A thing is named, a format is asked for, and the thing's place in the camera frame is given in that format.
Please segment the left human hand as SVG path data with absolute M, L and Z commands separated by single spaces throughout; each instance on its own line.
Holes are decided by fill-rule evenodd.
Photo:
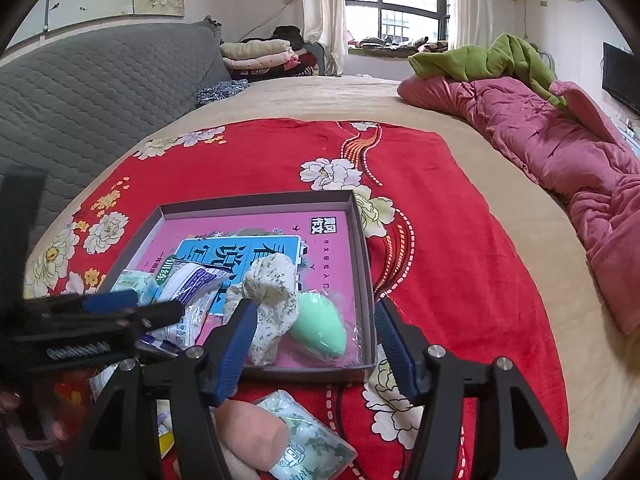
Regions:
M 67 442 L 67 431 L 56 403 L 21 408 L 16 392 L 1 391 L 1 414 L 6 415 L 6 432 L 21 450 L 56 452 Z

